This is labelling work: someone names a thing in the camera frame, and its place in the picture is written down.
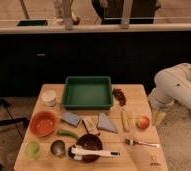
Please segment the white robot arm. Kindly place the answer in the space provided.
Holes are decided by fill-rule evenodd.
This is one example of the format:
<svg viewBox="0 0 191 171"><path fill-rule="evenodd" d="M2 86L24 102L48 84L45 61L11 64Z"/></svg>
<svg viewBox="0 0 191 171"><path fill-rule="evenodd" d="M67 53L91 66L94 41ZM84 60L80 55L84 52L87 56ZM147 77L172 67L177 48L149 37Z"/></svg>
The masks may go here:
<svg viewBox="0 0 191 171"><path fill-rule="evenodd" d="M155 87L148 96L154 126L161 123L164 110L175 101L191 110L191 64L181 63L157 72L154 83Z"/></svg>

